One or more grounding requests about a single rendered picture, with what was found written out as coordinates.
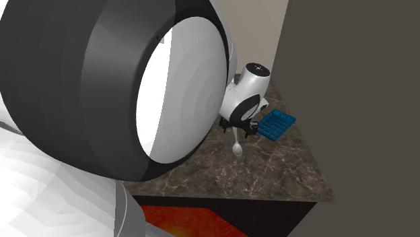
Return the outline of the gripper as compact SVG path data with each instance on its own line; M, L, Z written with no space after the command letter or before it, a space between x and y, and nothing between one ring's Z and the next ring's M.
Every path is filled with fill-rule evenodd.
M224 133L226 132L226 129L231 126L243 129L245 131L245 138L250 135L256 135L258 131L258 121L251 121L250 119L229 122L225 118L221 117L219 120L219 126L223 129Z

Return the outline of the white spoon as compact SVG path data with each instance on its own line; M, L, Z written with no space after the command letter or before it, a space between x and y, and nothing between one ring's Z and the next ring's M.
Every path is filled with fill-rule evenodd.
M239 144L239 141L238 141L238 129L236 127L233 127L232 131L233 131L234 138L235 138L235 143L232 146L232 152L235 156L241 156L243 154L243 149L242 149L242 146Z

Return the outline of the blue cutlery tray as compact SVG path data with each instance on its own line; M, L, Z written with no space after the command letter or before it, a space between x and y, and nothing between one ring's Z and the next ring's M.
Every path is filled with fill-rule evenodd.
M295 117L274 109L258 122L257 132L271 141L276 141L295 121Z

